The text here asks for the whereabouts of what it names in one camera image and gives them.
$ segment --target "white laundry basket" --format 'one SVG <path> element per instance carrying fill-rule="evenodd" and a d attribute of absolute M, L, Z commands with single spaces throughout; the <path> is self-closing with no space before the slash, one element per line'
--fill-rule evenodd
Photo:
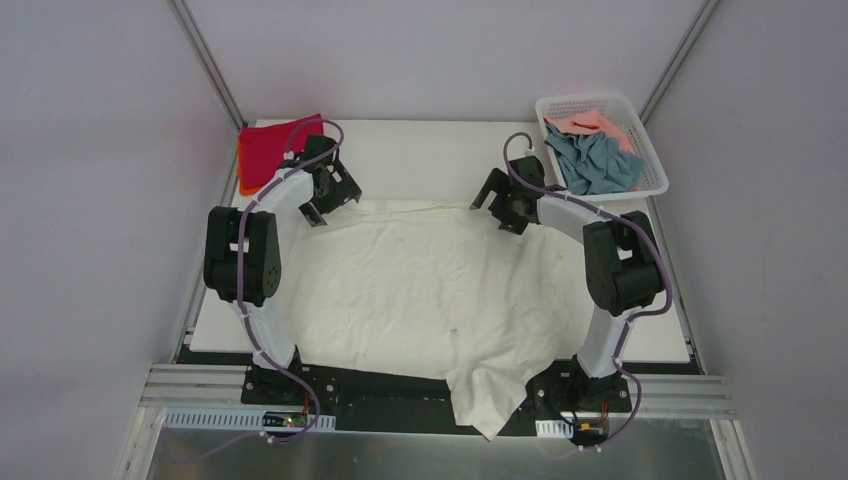
<path fill-rule="evenodd" d="M 577 196 L 592 202 L 609 202 L 614 200 L 628 200 L 633 198 L 649 197 L 659 195 L 668 190 L 668 177 L 665 176 L 657 152 L 651 145 L 648 133 L 639 120 L 639 115 L 633 109 L 633 105 L 621 95 L 617 94 L 583 94 L 583 95 L 560 95 L 557 97 L 543 98 L 536 102 L 536 116 L 539 118 L 539 127 L 542 129 L 542 137 L 547 136 L 545 129 L 545 118 L 558 119 L 583 113 L 597 108 L 609 121 L 614 123 L 630 139 L 636 155 L 645 160 L 642 169 L 642 177 L 637 184 L 639 189 L 632 192 L 605 193 L 601 195 Z M 563 187 L 568 188 L 562 176 L 562 170 L 556 161 L 554 151 L 547 147 L 551 164 L 554 167 L 557 181 Z"/>

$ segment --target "gray wall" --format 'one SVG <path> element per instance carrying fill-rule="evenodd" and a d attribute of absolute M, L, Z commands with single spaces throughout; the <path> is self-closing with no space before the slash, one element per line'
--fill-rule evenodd
<path fill-rule="evenodd" d="M 686 310 L 763 479 L 848 468 L 846 22 L 844 0 L 724 2 L 649 125 Z"/>
<path fill-rule="evenodd" d="M 638 110 L 701 0 L 191 0 L 244 115 L 530 120 L 541 97 Z"/>
<path fill-rule="evenodd" d="M 234 144 L 164 1 L 0 2 L 0 477 L 115 472 Z"/>

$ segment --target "white table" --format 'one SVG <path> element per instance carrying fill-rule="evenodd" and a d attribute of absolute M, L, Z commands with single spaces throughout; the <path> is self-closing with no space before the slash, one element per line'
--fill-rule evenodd
<path fill-rule="evenodd" d="M 281 121 L 262 120 L 256 126 Z M 556 182 L 539 126 L 510 122 L 425 122 L 349 120 L 338 122 L 345 131 L 341 160 L 362 188 L 363 198 L 383 200 L 471 200 L 482 187 L 489 171 L 502 167 L 504 140 L 524 131 L 533 137 L 536 154 L 548 172 L 548 183 Z M 337 138 L 331 126 L 328 135 Z M 524 140 L 516 139 L 511 158 L 523 155 Z M 236 193 L 234 206 L 248 199 Z M 606 204 L 615 213 L 641 210 L 644 200 Z M 582 275 L 582 269 L 575 271 Z M 664 301 L 657 296 L 653 307 Z M 591 302 L 588 294 L 575 301 Z M 195 352 L 251 352 L 250 342 L 232 309 L 214 291 L 207 290 L 195 324 L 190 349 Z M 677 310 L 636 322 L 624 350 L 631 362 L 688 362 L 689 354 Z"/>

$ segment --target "red cloth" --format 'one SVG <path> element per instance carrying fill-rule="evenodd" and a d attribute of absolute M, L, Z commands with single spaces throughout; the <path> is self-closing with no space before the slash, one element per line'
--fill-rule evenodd
<path fill-rule="evenodd" d="M 321 118 L 321 114 L 316 113 L 311 117 L 270 127 L 242 128 L 238 143 L 239 193 L 254 194 L 274 178 L 274 173 L 283 161 L 283 149 L 286 148 L 286 141 L 292 131 L 313 118 Z M 292 140 L 291 150 L 300 152 L 306 145 L 307 136 L 323 134 L 323 123 L 309 124 L 297 132 L 297 136 Z"/>

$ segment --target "teal garment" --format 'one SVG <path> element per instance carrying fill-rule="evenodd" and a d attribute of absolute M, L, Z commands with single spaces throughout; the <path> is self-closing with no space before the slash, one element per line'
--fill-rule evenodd
<path fill-rule="evenodd" d="M 618 149 L 604 132 L 563 134 L 547 125 L 545 143 L 554 150 L 568 190 L 575 195 L 629 192 L 639 183 L 645 161 Z"/>

